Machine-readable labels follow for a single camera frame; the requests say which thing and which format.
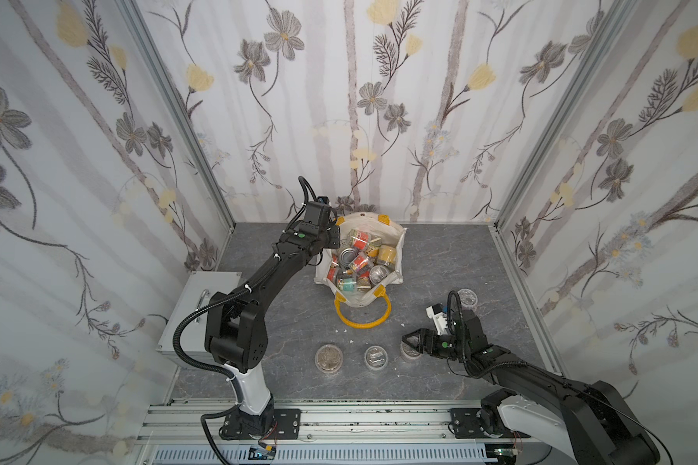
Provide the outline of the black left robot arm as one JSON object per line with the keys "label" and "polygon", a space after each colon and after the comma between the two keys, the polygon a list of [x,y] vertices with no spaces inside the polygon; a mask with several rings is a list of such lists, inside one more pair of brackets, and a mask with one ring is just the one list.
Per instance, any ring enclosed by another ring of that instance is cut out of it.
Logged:
{"label": "black left robot arm", "polygon": [[[228,294],[215,294],[184,317],[173,334],[174,353],[182,362],[223,375],[231,383],[237,399],[231,414],[238,431],[248,435],[265,436],[275,427],[275,401],[262,367],[269,344],[270,305],[296,274],[340,242],[337,211],[329,199],[317,196],[303,176],[298,181],[302,206],[271,246],[269,259],[244,284]],[[181,344],[184,331],[200,317],[206,319],[204,346],[211,362],[196,360]]]}

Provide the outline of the clear jar dark seeds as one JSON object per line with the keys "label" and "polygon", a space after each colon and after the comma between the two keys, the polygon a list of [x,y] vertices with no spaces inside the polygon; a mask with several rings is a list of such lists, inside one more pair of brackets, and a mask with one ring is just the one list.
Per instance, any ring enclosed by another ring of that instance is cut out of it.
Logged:
{"label": "clear jar dark seeds", "polygon": [[399,346],[401,346],[401,355],[406,360],[418,360],[421,357],[421,354],[419,352],[413,350],[406,343],[401,342],[401,344],[399,344]]}

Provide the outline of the red label seed jar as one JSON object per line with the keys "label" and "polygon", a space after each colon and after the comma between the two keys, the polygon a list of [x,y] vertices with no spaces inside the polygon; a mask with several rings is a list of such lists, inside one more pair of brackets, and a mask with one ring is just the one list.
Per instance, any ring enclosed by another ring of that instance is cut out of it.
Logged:
{"label": "red label seed jar", "polygon": [[374,261],[364,252],[360,252],[349,265],[349,269],[356,275],[363,275],[369,272],[372,267],[374,267]]}

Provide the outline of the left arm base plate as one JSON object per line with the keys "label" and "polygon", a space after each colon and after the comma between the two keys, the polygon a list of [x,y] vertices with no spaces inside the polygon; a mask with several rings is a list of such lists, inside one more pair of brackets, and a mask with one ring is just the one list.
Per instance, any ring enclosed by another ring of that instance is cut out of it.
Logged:
{"label": "left arm base plate", "polygon": [[260,416],[237,409],[225,416],[218,435],[223,440],[297,440],[301,419],[300,409],[267,409]]}

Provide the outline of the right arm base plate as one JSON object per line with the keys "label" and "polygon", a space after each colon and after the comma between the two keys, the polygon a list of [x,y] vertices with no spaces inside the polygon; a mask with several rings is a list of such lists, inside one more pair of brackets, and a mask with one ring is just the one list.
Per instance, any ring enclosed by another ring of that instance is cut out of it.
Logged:
{"label": "right arm base plate", "polygon": [[488,408],[453,408],[449,428],[456,439],[498,439],[501,428]]}

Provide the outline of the white canvas tote bag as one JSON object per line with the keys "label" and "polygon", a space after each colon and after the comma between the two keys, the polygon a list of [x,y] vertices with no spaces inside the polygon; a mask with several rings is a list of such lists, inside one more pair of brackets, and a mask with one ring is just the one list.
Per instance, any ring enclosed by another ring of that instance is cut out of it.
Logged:
{"label": "white canvas tote bag", "polygon": [[[407,228],[389,216],[357,212],[337,219],[340,239],[321,253],[314,282],[333,293],[339,319],[353,329],[373,329],[387,321],[392,312],[388,287],[403,284],[403,246]],[[365,308],[385,301],[385,311],[370,323],[355,323],[342,314],[344,306]]]}

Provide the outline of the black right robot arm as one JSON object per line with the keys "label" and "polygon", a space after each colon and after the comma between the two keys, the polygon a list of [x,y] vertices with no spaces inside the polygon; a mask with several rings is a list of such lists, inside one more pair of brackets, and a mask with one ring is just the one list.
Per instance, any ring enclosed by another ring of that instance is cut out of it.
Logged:
{"label": "black right robot arm", "polygon": [[657,464],[668,455],[612,385],[554,374],[490,343],[458,292],[428,315],[434,329],[417,329],[401,341],[419,354],[459,362],[465,377],[498,387],[480,402],[486,434],[523,433],[579,464]]}

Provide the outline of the small clear seed jar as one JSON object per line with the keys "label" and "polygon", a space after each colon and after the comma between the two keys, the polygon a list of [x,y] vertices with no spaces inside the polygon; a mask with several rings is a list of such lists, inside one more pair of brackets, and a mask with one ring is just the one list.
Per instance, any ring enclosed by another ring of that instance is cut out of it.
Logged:
{"label": "small clear seed jar", "polygon": [[368,369],[379,371],[387,367],[389,356],[383,347],[374,345],[366,349],[364,360]]}

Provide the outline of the large clear seed jar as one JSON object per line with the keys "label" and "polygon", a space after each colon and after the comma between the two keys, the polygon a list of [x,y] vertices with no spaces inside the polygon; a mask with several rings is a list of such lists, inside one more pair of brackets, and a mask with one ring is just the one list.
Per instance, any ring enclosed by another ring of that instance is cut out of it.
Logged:
{"label": "large clear seed jar", "polygon": [[314,362],[322,373],[335,374],[342,368],[343,352],[334,344],[323,345],[317,350]]}

